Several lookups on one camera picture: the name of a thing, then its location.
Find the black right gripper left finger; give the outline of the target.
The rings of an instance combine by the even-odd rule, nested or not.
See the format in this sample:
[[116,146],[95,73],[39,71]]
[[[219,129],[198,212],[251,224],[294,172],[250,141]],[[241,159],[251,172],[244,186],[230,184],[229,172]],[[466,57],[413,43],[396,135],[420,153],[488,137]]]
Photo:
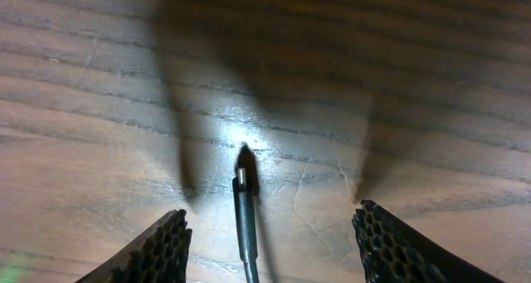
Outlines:
[[76,283],[185,283],[192,229],[172,210]]

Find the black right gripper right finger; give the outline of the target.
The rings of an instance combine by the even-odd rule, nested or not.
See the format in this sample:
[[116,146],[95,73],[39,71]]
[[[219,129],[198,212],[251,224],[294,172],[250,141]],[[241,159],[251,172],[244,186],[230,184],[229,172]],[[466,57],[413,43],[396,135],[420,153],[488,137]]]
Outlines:
[[372,200],[361,201],[352,223],[367,282],[502,282],[437,245]]

